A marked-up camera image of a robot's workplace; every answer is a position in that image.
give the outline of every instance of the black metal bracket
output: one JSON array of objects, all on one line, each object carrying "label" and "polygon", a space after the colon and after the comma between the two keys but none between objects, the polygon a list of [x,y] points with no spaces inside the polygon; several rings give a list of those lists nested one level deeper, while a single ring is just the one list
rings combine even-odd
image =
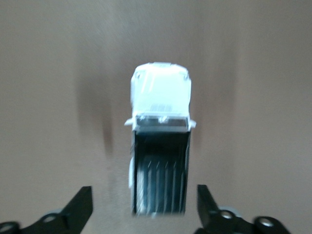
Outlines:
[{"label": "black metal bracket", "polygon": [[197,210],[203,228],[195,234],[290,234],[275,218],[258,216],[251,224],[231,211],[220,210],[206,185],[197,186]]},{"label": "black metal bracket", "polygon": [[47,214],[23,229],[17,222],[0,223],[0,234],[79,234],[92,211],[92,187],[82,187],[60,213]]}]

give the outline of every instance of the brown surface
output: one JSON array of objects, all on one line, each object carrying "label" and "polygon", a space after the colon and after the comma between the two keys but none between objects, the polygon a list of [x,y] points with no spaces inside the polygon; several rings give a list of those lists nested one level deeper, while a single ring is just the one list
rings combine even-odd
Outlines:
[{"label": "brown surface", "polygon": [[[200,226],[195,187],[250,221],[312,230],[311,1],[0,1],[0,221],[27,226],[94,187],[84,234]],[[128,164],[136,66],[189,69],[184,217],[133,218]]]}]

